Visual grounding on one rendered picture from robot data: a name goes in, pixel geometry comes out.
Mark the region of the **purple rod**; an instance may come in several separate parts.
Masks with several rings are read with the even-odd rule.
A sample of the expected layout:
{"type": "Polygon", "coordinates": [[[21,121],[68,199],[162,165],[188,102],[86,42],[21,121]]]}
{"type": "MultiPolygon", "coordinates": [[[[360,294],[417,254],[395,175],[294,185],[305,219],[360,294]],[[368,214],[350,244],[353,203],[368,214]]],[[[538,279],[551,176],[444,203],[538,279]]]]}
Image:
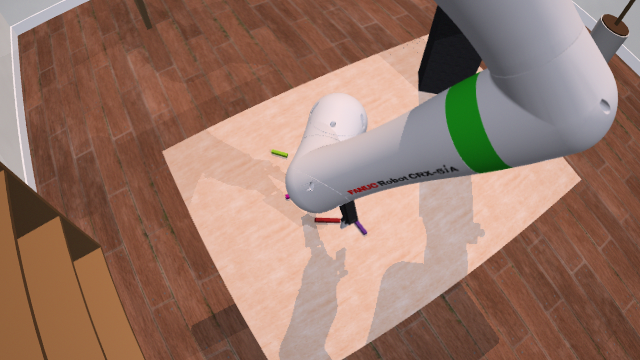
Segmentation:
{"type": "Polygon", "coordinates": [[[361,223],[359,221],[355,222],[355,224],[359,228],[359,230],[363,233],[363,235],[367,234],[367,231],[365,230],[365,228],[361,225],[361,223]]]}

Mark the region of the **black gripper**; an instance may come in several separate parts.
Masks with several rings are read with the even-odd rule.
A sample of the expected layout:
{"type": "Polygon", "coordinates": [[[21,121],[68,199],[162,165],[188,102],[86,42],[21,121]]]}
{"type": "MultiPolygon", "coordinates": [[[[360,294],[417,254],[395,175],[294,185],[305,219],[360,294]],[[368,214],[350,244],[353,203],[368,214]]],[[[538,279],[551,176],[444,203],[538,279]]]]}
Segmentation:
{"type": "Polygon", "coordinates": [[[341,211],[342,216],[343,216],[341,218],[341,223],[340,223],[341,230],[343,228],[355,223],[356,221],[358,221],[358,216],[357,216],[357,211],[356,211],[356,206],[355,206],[354,200],[350,201],[349,203],[346,203],[344,205],[339,206],[339,208],[340,208],[340,211],[341,211]],[[345,224],[347,224],[347,225],[345,225],[345,224]]]}

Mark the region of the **lime green rod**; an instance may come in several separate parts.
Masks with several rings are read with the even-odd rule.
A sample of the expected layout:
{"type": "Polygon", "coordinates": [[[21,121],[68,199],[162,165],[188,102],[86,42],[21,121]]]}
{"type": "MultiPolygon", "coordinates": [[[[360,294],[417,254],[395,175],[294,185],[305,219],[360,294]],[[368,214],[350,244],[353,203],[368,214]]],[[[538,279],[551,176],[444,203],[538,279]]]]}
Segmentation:
{"type": "Polygon", "coordinates": [[[282,157],[285,157],[285,158],[288,157],[288,153],[277,151],[277,150],[274,150],[274,149],[272,149],[271,154],[275,154],[275,155],[282,156],[282,157]]]}

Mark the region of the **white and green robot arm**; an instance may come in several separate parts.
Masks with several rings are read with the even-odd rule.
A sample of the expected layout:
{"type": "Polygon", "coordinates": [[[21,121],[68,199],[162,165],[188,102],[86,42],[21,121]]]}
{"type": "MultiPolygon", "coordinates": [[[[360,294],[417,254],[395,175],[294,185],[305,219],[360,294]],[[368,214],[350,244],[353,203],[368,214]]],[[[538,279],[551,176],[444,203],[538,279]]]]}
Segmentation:
{"type": "Polygon", "coordinates": [[[369,131],[356,98],[320,98],[285,177],[302,210],[580,153],[610,129],[616,81],[572,0],[434,1],[488,69],[369,131]]]}

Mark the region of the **dark red rod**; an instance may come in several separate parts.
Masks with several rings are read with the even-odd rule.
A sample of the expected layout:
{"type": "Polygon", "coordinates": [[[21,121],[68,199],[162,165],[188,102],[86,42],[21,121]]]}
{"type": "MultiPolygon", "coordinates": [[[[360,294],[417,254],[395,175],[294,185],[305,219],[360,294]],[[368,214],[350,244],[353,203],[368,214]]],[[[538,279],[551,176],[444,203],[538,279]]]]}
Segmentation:
{"type": "Polygon", "coordinates": [[[321,222],[321,223],[340,223],[340,218],[315,218],[315,222],[321,222]]]}

